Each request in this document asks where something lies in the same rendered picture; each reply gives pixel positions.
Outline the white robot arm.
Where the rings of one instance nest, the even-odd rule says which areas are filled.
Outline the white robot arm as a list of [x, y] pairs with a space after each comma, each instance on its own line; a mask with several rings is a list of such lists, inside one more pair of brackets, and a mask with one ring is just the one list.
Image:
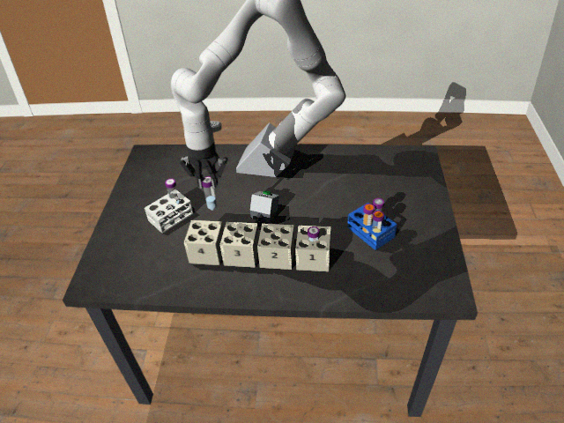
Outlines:
[[301, 0], [247, 0], [226, 29], [199, 56], [202, 64], [199, 72], [180, 68], [172, 76], [171, 88], [182, 114], [189, 149], [210, 147], [214, 142], [213, 132], [222, 129], [221, 122], [210, 121], [203, 100], [210, 95], [221, 73], [241, 53], [249, 29], [263, 15], [278, 21], [285, 29], [289, 54], [308, 74], [316, 96], [316, 101], [302, 100], [278, 125], [269, 135], [271, 146], [288, 153], [345, 101], [345, 90], [327, 62]]

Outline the purple-capped test tube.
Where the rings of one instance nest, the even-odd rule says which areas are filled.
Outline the purple-capped test tube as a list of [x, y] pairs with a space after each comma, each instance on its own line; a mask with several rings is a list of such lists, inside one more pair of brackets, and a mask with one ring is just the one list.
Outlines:
[[375, 211], [381, 211], [382, 212], [382, 208], [384, 206], [384, 201], [381, 198], [376, 198], [373, 201], [373, 205], [375, 206]]

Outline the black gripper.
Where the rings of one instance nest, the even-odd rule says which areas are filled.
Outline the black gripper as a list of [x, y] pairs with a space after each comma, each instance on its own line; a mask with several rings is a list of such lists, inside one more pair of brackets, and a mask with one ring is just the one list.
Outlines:
[[[214, 142], [210, 147], [203, 150], [192, 150], [189, 149], [188, 146], [187, 149], [189, 156], [188, 157], [182, 156], [182, 159], [180, 161], [180, 164], [182, 165], [184, 170], [187, 172], [187, 174], [190, 177], [194, 176], [197, 178], [197, 185], [198, 187], [200, 187], [200, 189], [202, 189], [203, 188], [202, 169], [207, 169], [208, 174], [210, 174], [211, 176], [212, 189], [216, 189], [216, 187], [218, 186], [218, 178], [221, 177], [225, 169], [227, 163], [227, 157], [222, 159], [218, 156], [218, 154], [216, 153]], [[189, 161], [195, 166], [195, 169], [189, 163]], [[216, 162], [219, 163], [220, 166], [219, 171], [216, 171], [215, 168]]]

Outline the white tube rack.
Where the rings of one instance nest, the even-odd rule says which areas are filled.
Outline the white tube rack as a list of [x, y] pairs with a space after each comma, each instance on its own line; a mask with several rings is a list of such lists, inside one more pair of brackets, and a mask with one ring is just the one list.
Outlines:
[[[193, 214], [191, 203], [188, 198], [182, 195], [179, 191], [177, 191], [177, 193], [178, 197], [175, 199], [171, 199], [167, 194], [154, 203], [145, 207], [148, 221], [162, 233], [165, 233], [168, 229], [177, 225]], [[160, 204], [160, 201], [162, 201], [163, 199], [168, 200], [168, 203]], [[179, 204], [176, 203], [177, 200], [180, 201]], [[157, 205], [158, 208], [151, 211], [150, 207], [152, 207], [153, 205]], [[157, 214], [157, 212], [159, 212], [159, 214]]]

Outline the beige block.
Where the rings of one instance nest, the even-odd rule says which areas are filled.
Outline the beige block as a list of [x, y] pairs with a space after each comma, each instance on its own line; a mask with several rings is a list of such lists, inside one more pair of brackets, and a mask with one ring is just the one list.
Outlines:
[[224, 265], [256, 268], [258, 240], [257, 223], [226, 222], [220, 243]]
[[260, 268], [291, 270], [294, 225], [262, 224], [257, 250]]
[[220, 265], [223, 232], [222, 221], [191, 220], [184, 241], [189, 263]]
[[308, 229], [299, 226], [296, 240], [296, 270], [329, 271], [330, 226], [317, 226], [320, 234], [317, 241], [308, 239]]

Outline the blue tube rack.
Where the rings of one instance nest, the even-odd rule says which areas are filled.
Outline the blue tube rack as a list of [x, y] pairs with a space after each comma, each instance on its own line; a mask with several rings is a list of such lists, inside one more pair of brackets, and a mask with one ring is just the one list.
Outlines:
[[[373, 224], [370, 226], [366, 226], [365, 224], [363, 224], [363, 218], [362, 218], [364, 217], [363, 207], [364, 205], [348, 214], [347, 228], [349, 228], [352, 232], [358, 235], [365, 243], [367, 243], [374, 250], [377, 250], [381, 246], [383, 246], [384, 244], [395, 238], [397, 224], [384, 215], [384, 220], [389, 221], [391, 225], [389, 226], [385, 222], [382, 222], [382, 231], [380, 233], [375, 233], [374, 231], [372, 231]], [[365, 233], [362, 230], [363, 227], [365, 227], [370, 233]], [[371, 237], [371, 234], [373, 234], [376, 237], [376, 240], [374, 240]]]

